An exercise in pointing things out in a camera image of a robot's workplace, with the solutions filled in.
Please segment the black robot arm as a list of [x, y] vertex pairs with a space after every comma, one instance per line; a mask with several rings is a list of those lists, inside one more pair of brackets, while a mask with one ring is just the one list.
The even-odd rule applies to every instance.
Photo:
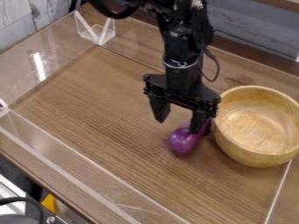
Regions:
[[147, 74], [145, 94], [149, 95], [154, 117], [163, 122], [175, 104], [193, 112], [190, 132], [217, 116], [221, 96], [206, 85], [209, 79], [203, 59], [213, 58], [209, 49], [214, 28], [209, 19], [207, 0], [117, 0], [125, 5], [114, 12], [103, 0], [90, 0], [109, 18], [129, 18], [139, 8], [155, 14], [163, 37], [163, 74]]

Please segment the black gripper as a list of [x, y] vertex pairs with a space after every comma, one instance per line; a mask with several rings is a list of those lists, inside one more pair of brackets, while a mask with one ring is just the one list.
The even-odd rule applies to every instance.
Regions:
[[221, 104], [219, 94], [203, 83], [203, 58], [179, 66], [165, 63], [165, 74], [146, 74], [145, 94], [149, 96], [154, 118], [163, 123], [171, 112], [171, 105], [193, 113], [190, 132], [198, 134], [207, 118], [215, 118]]

